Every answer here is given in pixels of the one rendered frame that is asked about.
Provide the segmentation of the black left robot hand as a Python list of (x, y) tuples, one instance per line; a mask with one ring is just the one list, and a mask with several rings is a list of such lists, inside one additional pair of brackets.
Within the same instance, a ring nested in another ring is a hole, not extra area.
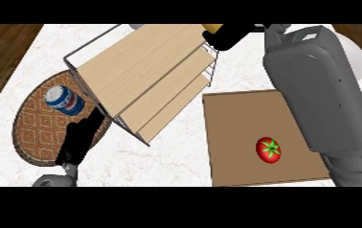
[(93, 108), (87, 118), (82, 118), (76, 123), (67, 124), (65, 140), (54, 160), (59, 166), (63, 164), (76, 166), (81, 163), (103, 120), (103, 114), (97, 108)]

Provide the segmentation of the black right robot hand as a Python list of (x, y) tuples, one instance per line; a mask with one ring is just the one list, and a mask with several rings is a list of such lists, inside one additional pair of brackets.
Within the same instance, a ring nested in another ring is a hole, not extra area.
[(220, 24), (221, 27), (214, 34), (206, 30), (202, 32), (202, 37), (208, 44), (218, 51), (227, 51), (242, 40), (249, 33), (263, 32), (270, 27), (268, 24)]

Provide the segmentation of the yellow lemon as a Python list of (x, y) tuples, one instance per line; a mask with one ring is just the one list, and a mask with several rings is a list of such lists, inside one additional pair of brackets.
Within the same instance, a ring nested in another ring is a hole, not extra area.
[(203, 24), (202, 27), (211, 34), (214, 34), (217, 30), (220, 29), (221, 25), (220, 24)]

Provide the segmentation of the brown wooden tray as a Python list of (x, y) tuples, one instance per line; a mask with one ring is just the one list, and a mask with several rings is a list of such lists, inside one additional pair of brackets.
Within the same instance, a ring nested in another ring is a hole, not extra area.
[[(215, 186), (245, 186), (329, 177), (319, 155), (308, 150), (298, 126), (276, 90), (202, 96)], [(263, 139), (280, 147), (279, 161), (257, 155)]]

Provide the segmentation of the brown patterned oval placemat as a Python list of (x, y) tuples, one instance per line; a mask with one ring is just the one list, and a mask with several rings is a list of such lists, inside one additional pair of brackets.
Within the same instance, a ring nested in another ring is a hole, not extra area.
[[(45, 104), (45, 93), (54, 85), (65, 85), (82, 98), (84, 108), (67, 116)], [(19, 157), (38, 167), (53, 167), (65, 139), (66, 125), (90, 115), (91, 99), (82, 94), (70, 74), (62, 71), (47, 78), (29, 93), (13, 122), (13, 144)]]

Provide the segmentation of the blue and white can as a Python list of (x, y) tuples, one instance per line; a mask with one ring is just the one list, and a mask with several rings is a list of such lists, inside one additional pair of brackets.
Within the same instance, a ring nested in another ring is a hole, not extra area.
[(84, 100), (66, 86), (56, 85), (45, 92), (45, 104), (65, 115), (75, 116), (82, 111)]

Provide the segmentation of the red tomato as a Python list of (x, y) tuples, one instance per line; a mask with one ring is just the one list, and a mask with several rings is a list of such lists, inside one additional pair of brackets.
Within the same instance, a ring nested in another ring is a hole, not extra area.
[(274, 164), (280, 159), (280, 147), (276, 140), (263, 137), (255, 143), (255, 153), (263, 162)]

